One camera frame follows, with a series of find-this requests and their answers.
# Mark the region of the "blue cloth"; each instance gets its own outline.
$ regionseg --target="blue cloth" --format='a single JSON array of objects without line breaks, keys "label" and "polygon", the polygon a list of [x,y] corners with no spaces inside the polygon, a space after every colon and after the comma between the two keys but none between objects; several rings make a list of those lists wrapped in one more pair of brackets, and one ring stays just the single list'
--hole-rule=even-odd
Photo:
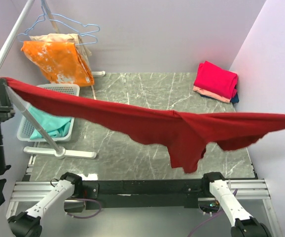
[{"label": "blue cloth", "polygon": [[[213,99],[215,100],[214,98],[211,98],[210,96],[207,96],[207,95],[201,95],[202,97],[205,97],[205,98],[210,98],[210,99]],[[236,104],[239,102],[239,96],[238,96],[238,93],[235,94],[235,96],[230,100],[231,103],[233,104]]]},{"label": "blue cloth", "polygon": [[[51,137],[64,137],[68,134],[71,117],[58,117],[50,115],[42,110],[35,108],[34,106],[29,107],[29,112],[37,120],[37,122],[45,129],[45,131]],[[42,135],[35,129],[30,139],[42,138]]]}]

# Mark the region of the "clothes rack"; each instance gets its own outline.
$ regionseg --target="clothes rack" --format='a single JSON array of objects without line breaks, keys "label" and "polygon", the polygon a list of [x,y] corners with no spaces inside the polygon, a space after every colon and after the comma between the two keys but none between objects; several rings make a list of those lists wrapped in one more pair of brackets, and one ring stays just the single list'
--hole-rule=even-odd
[{"label": "clothes rack", "polygon": [[[9,36],[7,37],[6,41],[4,42],[1,50],[0,50],[0,68],[8,55],[10,48],[16,38],[17,32],[24,21],[25,17],[27,16],[28,12],[30,11],[33,3],[35,0],[27,0],[22,12],[20,13],[17,21],[15,22]],[[51,11],[47,6],[46,1],[42,1],[45,4],[46,8],[48,9],[47,14],[51,15]],[[52,26],[55,32],[59,33],[59,29],[56,25],[56,22],[52,22]],[[102,77],[105,75],[105,72],[92,72],[93,76]],[[26,109],[23,105],[22,101],[19,99],[17,94],[10,88],[6,88],[8,96],[12,103],[20,110],[21,114],[32,124],[32,126],[43,136],[43,138],[48,142],[51,146],[49,148],[38,148],[38,147],[25,147],[24,152],[33,154],[33,155],[49,155],[55,156],[59,159],[64,157],[72,157],[72,158],[87,158],[87,159],[94,159],[96,157],[96,152],[84,152],[84,151],[72,151],[66,150],[64,147],[60,147],[56,144],[56,142],[48,135],[48,133],[42,128],[42,126],[36,121],[36,119],[31,115],[31,113]]]}]

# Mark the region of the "plastic basket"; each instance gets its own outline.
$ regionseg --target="plastic basket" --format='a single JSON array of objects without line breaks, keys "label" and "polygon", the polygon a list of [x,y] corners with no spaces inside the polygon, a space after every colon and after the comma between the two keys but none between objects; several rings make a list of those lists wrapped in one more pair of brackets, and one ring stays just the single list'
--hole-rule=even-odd
[{"label": "plastic basket", "polygon": [[[69,95],[76,95],[79,96],[80,87],[75,84],[44,84],[44,85],[38,85],[38,87],[42,87],[48,90],[54,90],[58,92],[62,92]],[[69,132],[65,137],[57,137],[53,138],[54,141],[69,141],[71,139],[71,133],[72,133],[72,127],[73,127],[74,118],[71,119],[71,124],[69,128]],[[44,138],[39,139],[30,139],[30,136],[34,132],[34,127],[32,124],[24,117],[22,116],[20,126],[18,129],[17,137],[20,141],[26,141],[26,142],[46,142]]]}]

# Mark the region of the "clothes hanger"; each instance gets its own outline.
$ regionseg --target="clothes hanger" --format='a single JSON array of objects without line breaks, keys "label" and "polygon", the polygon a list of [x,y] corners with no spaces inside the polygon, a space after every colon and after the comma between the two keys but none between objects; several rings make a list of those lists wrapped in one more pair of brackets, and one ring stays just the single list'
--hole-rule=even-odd
[{"label": "clothes hanger", "polygon": [[51,19],[51,18],[48,16],[48,14],[47,14],[47,12],[49,11],[49,9],[48,9],[48,7],[47,7],[47,5],[46,5],[46,3],[45,3],[44,0],[41,0],[41,8],[42,8],[43,14],[40,15],[40,16],[38,16],[38,18],[37,18],[37,20],[34,22],[34,24],[33,24],[30,28],[26,29],[26,30],[24,31],[24,33],[20,33],[20,34],[17,35],[17,39],[19,40],[19,42],[22,42],[22,43],[23,43],[23,41],[19,39],[19,36],[29,36],[29,31],[33,30],[37,23],[42,22],[42,21],[45,21],[46,19],[48,19],[50,22],[58,22],[58,23],[61,23],[61,24],[65,25],[65,26],[67,26],[68,28],[70,28],[71,30],[73,30],[74,32],[76,32],[78,35],[80,35],[80,36],[82,36],[82,37],[84,37],[84,36],[90,36],[90,37],[93,37],[93,38],[95,39],[94,42],[79,43],[79,44],[76,44],[76,45],[85,45],[85,44],[91,44],[91,43],[97,43],[97,42],[98,42],[98,39],[97,39],[94,35],[92,35],[92,33],[94,33],[94,32],[99,32],[99,31],[100,31],[100,27],[99,27],[98,25],[95,25],[95,24],[83,25],[82,23],[80,23],[80,22],[78,22],[78,21],[75,21],[75,20],[72,20],[72,19],[70,19],[70,18],[68,18],[68,17],[65,17],[65,16],[63,16],[63,15],[61,15],[61,14],[49,13],[49,15],[51,15],[51,16],[63,17],[64,19],[69,20],[69,21],[72,21],[72,22],[74,22],[74,23],[77,23],[77,24],[81,25],[82,27],[94,26],[94,27],[97,27],[97,28],[98,28],[98,29],[95,30],[95,31],[89,31],[89,32],[81,33],[80,31],[76,30],[75,28],[73,28],[73,27],[67,25],[66,23],[64,23],[64,22],[62,22],[62,21],[60,21],[60,20],[56,20],[56,19],[54,19],[54,18]]}]

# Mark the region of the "orange cloth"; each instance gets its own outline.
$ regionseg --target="orange cloth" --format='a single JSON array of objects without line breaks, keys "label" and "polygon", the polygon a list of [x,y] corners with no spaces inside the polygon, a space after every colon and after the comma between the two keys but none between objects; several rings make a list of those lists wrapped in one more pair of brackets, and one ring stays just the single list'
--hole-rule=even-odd
[{"label": "orange cloth", "polygon": [[90,68],[71,42],[25,41],[21,49],[51,83],[90,86]]},{"label": "orange cloth", "polygon": [[193,90],[196,91],[196,92],[198,92],[198,93],[200,93],[201,95],[207,95],[207,96],[209,96],[209,97],[211,97],[211,98],[214,98],[214,99],[216,99],[216,100],[220,100],[220,101],[222,101],[222,102],[230,103],[230,99],[227,99],[227,98],[225,98],[225,97],[223,97],[223,96],[220,96],[220,95],[217,95],[217,94],[215,94],[215,93],[212,93],[212,92],[210,92],[210,91],[208,91],[208,90],[204,90],[204,89],[199,88],[199,87],[197,87],[197,86],[194,86],[194,87],[193,87]]}]

